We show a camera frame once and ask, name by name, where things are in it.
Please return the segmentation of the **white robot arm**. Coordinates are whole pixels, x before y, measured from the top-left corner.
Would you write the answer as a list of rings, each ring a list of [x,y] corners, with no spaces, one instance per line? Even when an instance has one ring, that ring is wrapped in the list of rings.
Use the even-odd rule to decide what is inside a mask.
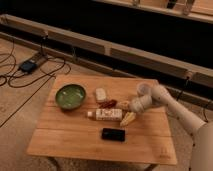
[[[141,115],[149,108],[165,106],[177,117],[179,123],[193,139],[189,171],[213,171],[213,121],[202,120],[175,100],[160,84],[149,86],[139,83],[136,90],[137,97],[121,103],[128,112],[120,125],[128,125],[137,115]]]

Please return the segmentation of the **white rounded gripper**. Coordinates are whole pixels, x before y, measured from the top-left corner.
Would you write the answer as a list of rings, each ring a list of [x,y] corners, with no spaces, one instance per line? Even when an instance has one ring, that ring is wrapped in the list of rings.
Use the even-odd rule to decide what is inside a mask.
[[[135,120],[135,113],[143,113],[146,109],[152,106],[152,98],[150,95],[144,95],[141,97],[136,97],[129,101],[121,101],[116,104],[116,107],[122,110],[130,110],[133,112],[127,112],[120,122],[120,126],[127,126],[129,123]]]

